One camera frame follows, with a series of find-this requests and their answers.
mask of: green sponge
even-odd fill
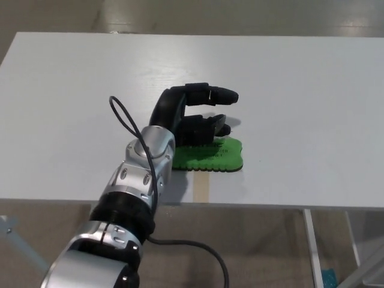
[[[212,144],[204,146],[177,147],[172,168],[235,172],[242,168],[241,149],[241,142],[233,138],[215,139]]]

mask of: floor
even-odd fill
[[[1,0],[0,62],[17,31],[382,37],[384,2]],[[0,215],[17,217],[17,232],[50,263],[89,209],[75,203],[0,202]],[[356,268],[344,214],[317,211],[313,217],[322,268],[334,268],[342,280]],[[161,207],[156,222],[158,238],[195,239],[216,248],[232,287],[313,287],[300,211]],[[43,275],[5,241],[0,255],[0,287],[39,287]],[[146,244],[139,272],[142,287],[223,283],[215,260],[188,247]]]

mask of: robotic arm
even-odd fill
[[[185,106],[229,105],[237,100],[237,93],[207,83],[165,90],[149,126],[140,134],[148,149],[139,139],[127,145],[125,160],[113,173],[89,221],[52,264],[41,288],[139,287],[143,243],[155,229],[157,199],[170,181],[175,147],[209,144],[214,136],[230,133],[225,115],[185,116]],[[150,152],[154,171],[145,150]]]

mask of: blue object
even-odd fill
[[[333,269],[322,270],[324,288],[337,287],[336,273]]]

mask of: silver metal arm segment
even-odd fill
[[[139,286],[142,245],[154,230],[152,182],[160,197],[170,180],[175,154],[175,137],[169,130],[147,126],[142,136],[152,154],[156,179],[152,179],[141,143],[129,143],[125,160],[112,175],[89,221],[52,264],[41,288]]]

